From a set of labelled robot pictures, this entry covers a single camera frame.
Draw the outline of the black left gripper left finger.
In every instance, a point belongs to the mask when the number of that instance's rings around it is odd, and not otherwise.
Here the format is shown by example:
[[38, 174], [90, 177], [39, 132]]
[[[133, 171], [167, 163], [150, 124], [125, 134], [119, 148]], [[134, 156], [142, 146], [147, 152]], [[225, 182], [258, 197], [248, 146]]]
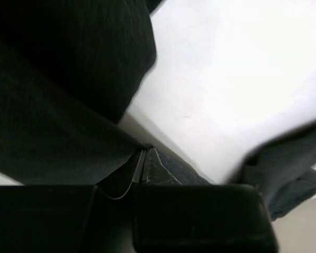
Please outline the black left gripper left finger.
[[0, 186], [0, 252], [133, 252], [136, 152], [94, 185]]

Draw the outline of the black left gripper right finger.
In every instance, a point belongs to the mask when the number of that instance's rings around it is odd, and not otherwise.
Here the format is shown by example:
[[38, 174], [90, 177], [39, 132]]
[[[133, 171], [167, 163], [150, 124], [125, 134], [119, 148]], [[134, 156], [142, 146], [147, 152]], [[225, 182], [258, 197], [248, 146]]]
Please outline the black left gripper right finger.
[[133, 187], [137, 252], [278, 252], [266, 206], [251, 186], [182, 185], [156, 149]]

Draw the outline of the black trousers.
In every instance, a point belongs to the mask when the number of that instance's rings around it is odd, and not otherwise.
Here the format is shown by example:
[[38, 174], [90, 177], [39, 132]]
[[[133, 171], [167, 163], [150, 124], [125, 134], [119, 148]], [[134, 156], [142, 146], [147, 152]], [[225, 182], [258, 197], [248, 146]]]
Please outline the black trousers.
[[0, 168], [96, 184], [149, 153], [145, 183], [206, 181], [117, 123], [156, 59], [158, 1], [0, 1]]

